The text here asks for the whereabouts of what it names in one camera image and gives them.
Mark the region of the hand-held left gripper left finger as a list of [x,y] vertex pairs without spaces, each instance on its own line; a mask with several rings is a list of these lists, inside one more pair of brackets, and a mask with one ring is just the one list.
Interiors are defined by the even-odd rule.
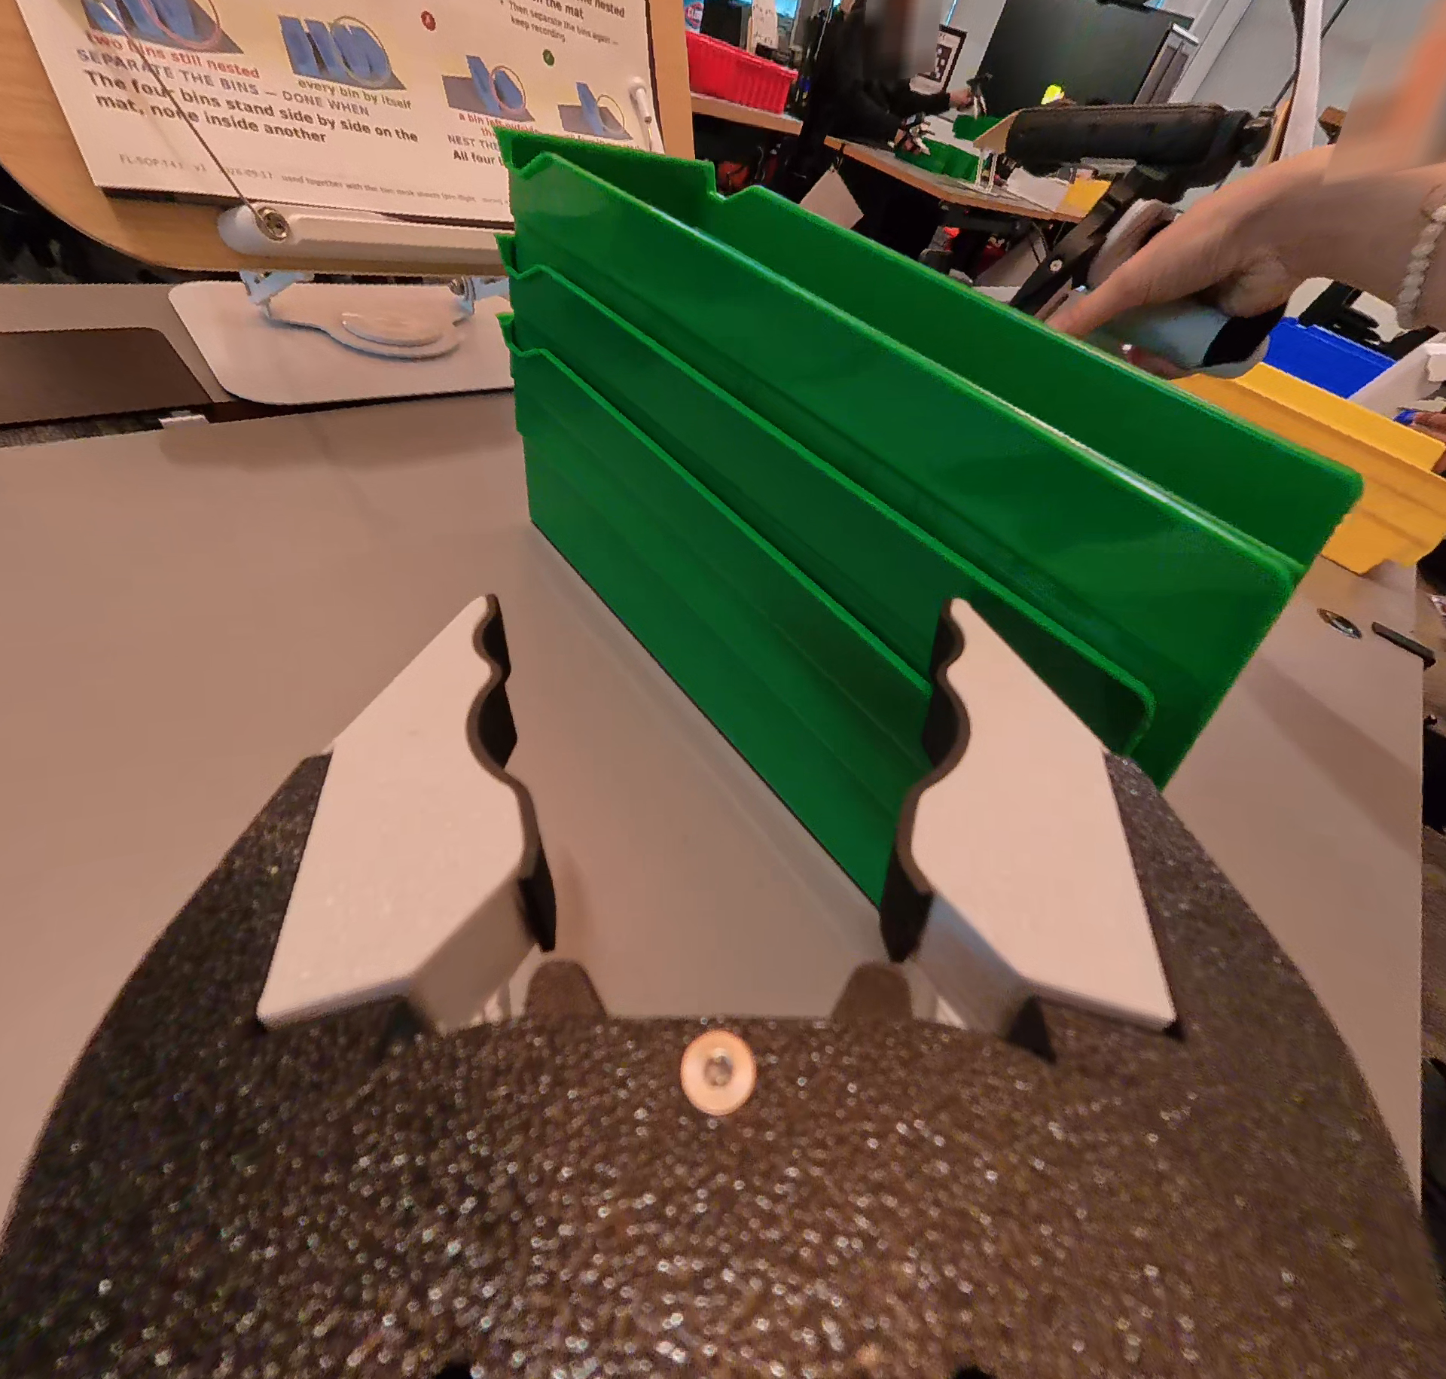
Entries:
[[441,630],[339,733],[260,1001],[278,1030],[403,1001],[439,1032],[520,1014],[557,901],[500,601]]

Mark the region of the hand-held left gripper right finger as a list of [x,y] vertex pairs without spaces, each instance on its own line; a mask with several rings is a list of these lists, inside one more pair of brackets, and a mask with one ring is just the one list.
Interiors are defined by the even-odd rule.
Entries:
[[938,618],[921,744],[880,898],[889,959],[976,1030],[1039,1001],[1167,1032],[1107,751],[962,597]]

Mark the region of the green plastic bin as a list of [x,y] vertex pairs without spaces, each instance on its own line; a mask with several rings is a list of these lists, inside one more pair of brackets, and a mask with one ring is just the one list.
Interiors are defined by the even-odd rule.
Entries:
[[784,439],[960,562],[1112,751],[1167,783],[1359,476],[694,161],[510,131],[512,305],[557,357],[904,659],[920,557],[804,538]]
[[508,279],[521,349],[552,355],[631,439],[604,446],[604,417],[565,397],[568,430],[586,444],[565,472],[610,459],[626,486],[610,499],[621,522],[642,520],[642,457],[665,455],[900,660],[923,669],[933,614],[963,597],[1109,749],[1130,754],[1147,735],[1147,686],[1062,623],[1052,597],[1030,594],[971,541],[926,533],[565,276],[534,266]]
[[507,128],[518,270],[579,286],[860,484],[1083,493],[1097,460],[1309,568],[1346,467],[702,161]]
[[533,522],[881,908],[925,680],[512,315],[500,329]]
[[978,182],[981,155],[973,140],[955,136],[954,118],[921,116],[905,123],[894,157],[934,176]]

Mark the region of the grey desk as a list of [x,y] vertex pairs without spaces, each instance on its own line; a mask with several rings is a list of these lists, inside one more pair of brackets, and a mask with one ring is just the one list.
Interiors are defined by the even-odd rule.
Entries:
[[[303,759],[502,597],[558,949],[621,1014],[823,1016],[870,904],[526,514],[510,396],[3,449],[3,1211],[111,1000]],[[1168,785],[1419,1174],[1415,576],[1318,560]]]

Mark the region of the person's right hand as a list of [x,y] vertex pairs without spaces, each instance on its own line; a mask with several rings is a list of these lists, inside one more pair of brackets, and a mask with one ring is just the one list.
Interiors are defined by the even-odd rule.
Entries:
[[1335,155],[1318,149],[1204,195],[1049,325],[1084,337],[1133,308],[1176,300],[1249,318],[1310,279],[1399,305],[1433,165],[1348,179],[1330,171]]

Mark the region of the black padded bar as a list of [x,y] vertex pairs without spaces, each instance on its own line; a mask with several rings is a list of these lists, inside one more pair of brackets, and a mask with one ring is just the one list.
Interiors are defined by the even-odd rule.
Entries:
[[1218,184],[1270,144],[1275,118],[1215,103],[1073,105],[1059,100],[1007,121],[1004,157],[1031,174],[1114,161],[1154,170],[1178,194]]

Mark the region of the dark monitor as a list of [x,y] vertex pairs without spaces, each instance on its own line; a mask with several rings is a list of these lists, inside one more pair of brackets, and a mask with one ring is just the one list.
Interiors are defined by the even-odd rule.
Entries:
[[1051,87],[1078,105],[1130,105],[1172,29],[1191,18],[1097,0],[1005,0],[975,81],[989,118],[1043,102]]

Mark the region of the wooden table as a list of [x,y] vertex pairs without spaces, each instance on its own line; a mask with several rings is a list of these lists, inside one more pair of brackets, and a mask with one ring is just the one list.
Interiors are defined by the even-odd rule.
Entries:
[[894,182],[928,194],[951,210],[997,213],[1031,221],[1065,224],[1076,224],[1089,213],[1089,210],[1072,207],[1052,210],[1005,189],[980,187],[962,179],[921,170],[900,160],[883,147],[834,137],[825,139],[825,147],[863,168],[871,168],[876,173],[894,179]]
[[707,118],[715,123],[746,126],[770,137],[797,137],[802,132],[802,121],[792,115],[721,100],[697,90],[691,92],[691,108],[696,120]]

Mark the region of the blue plastic bin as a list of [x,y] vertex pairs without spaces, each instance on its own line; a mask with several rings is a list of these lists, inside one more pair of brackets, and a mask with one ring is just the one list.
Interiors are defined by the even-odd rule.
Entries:
[[1301,325],[1289,317],[1275,325],[1262,360],[1278,371],[1343,399],[1352,399],[1394,365],[1373,347],[1318,325]]

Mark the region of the yellow plastic bin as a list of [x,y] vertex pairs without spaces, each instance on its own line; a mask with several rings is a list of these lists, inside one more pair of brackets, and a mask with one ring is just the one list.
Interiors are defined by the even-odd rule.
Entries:
[[1268,363],[1243,376],[1188,376],[1181,389],[1339,465],[1364,481],[1323,555],[1356,575],[1417,565],[1444,539],[1443,446]]

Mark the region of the red plastic bin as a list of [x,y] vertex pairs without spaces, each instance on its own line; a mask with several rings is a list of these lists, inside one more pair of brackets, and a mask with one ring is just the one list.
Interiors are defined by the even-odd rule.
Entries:
[[689,89],[707,99],[781,115],[799,73],[700,32],[686,32]]

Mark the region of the white stand base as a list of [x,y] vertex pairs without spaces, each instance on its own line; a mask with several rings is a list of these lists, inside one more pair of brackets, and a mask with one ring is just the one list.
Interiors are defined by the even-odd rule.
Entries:
[[174,284],[169,302],[219,386],[263,405],[345,405],[513,381],[508,279],[361,281],[244,273]]

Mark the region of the wooden board stand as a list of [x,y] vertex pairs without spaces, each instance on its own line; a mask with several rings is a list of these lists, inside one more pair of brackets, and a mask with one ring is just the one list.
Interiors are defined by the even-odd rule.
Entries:
[[497,233],[486,224],[441,224],[347,212],[278,207],[290,224],[311,220],[337,234],[289,233],[268,249],[226,244],[216,207],[155,194],[108,195],[94,184],[63,107],[45,74],[16,0],[3,0],[3,171],[44,210],[92,242],[148,268],[182,273],[313,271],[403,278],[492,276]]

